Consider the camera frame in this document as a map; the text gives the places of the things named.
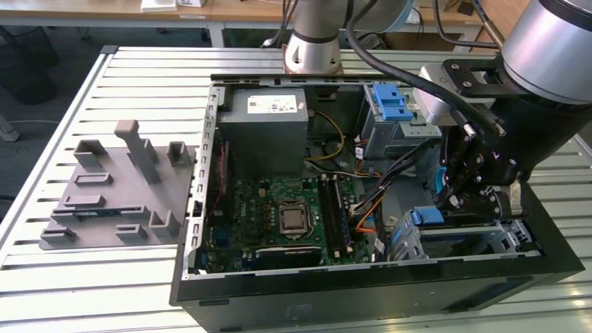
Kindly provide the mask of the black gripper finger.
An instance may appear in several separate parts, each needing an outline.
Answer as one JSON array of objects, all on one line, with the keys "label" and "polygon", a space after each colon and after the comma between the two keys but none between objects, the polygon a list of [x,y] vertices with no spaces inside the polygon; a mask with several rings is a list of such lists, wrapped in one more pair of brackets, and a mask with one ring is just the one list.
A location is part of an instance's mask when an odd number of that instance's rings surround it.
[{"label": "black gripper finger", "polygon": [[438,194],[438,208],[484,211],[488,200],[476,176],[486,162],[487,137],[480,132],[470,134],[459,126],[446,127],[443,134],[440,164],[446,167],[446,184]]},{"label": "black gripper finger", "polygon": [[458,199],[458,208],[466,213],[486,217],[510,215],[508,187],[467,186],[455,189],[452,196]]}]

